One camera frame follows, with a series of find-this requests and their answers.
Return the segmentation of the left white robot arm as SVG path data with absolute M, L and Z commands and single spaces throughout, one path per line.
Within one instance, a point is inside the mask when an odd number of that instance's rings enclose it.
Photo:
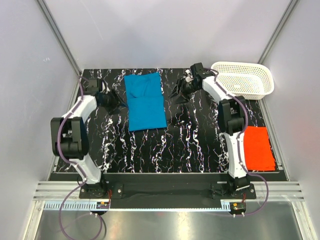
M 98 108 L 104 108 L 108 115 L 114 115 L 126 104 L 114 89 L 108 88 L 104 80 L 79 79 L 86 81 L 87 86 L 79 86 L 80 96 L 73 107 L 63 116 L 54 117 L 50 121 L 52 152 L 78 172 L 82 178 L 79 186 L 83 198 L 103 198 L 111 191 L 102 171 L 89 154 L 85 122 Z

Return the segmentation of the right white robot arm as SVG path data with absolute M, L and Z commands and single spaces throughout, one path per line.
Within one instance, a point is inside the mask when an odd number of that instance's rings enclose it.
M 225 137 L 229 158 L 228 180 L 219 194 L 228 193 L 236 199 L 250 187 L 244 148 L 248 113 L 245 98 L 229 92 L 218 81 L 218 75 L 217 70 L 195 63 L 178 78 L 169 98 L 175 98 L 175 104 L 186 104 L 191 94 L 204 90 L 218 103 L 217 125 Z

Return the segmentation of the blue t shirt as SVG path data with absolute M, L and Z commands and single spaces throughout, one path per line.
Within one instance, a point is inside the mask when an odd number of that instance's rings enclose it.
M 129 131 L 167 127 L 165 100 L 158 72 L 124 77 Z

